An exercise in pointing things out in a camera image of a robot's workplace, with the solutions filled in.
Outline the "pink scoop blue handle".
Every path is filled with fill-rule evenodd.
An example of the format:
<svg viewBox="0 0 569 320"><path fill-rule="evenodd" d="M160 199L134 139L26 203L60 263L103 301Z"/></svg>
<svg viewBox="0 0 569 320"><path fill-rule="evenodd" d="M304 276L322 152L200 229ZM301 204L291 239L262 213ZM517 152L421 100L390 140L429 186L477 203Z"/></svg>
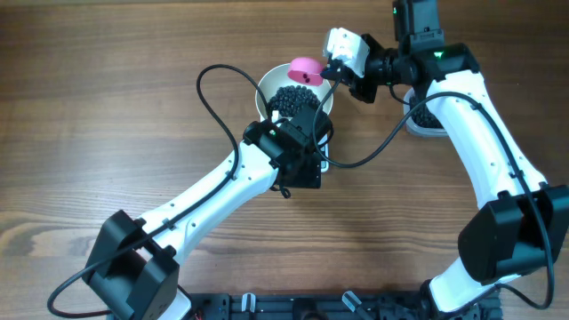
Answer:
<svg viewBox="0 0 569 320"><path fill-rule="evenodd" d="M321 76L324 69L324 65L319 60L309 57L298 57L291 61L286 75L298 84L320 86L325 82L325 79Z"/></svg>

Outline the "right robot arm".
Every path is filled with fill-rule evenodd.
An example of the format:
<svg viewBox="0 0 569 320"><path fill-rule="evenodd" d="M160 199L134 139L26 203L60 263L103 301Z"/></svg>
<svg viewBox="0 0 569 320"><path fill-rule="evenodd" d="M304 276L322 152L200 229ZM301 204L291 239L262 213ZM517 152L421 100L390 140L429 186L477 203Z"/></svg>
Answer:
<svg viewBox="0 0 569 320"><path fill-rule="evenodd" d="M367 34L329 30L322 76L366 103L382 85L407 85L411 111L426 108L437 118L469 175L477 214L459 234L457 260L422 286L419 317L461 316L541 268L548 307L568 229L567 186L550 186L527 160L494 108L471 50L445 42L435 2L396 1L392 13L394 49Z"/></svg>

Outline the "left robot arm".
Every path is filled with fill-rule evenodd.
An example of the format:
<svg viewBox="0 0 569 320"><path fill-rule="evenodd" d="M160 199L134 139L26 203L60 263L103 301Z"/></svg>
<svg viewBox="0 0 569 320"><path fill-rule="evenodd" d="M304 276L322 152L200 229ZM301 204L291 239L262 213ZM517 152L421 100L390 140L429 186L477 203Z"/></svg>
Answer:
<svg viewBox="0 0 569 320"><path fill-rule="evenodd" d="M182 265L210 231L269 190L319 188L319 143L333 130L326 108L251 123L215 169L170 203L136 219L118 211L103 223L84 282L117 319L180 319L191 302L178 287Z"/></svg>

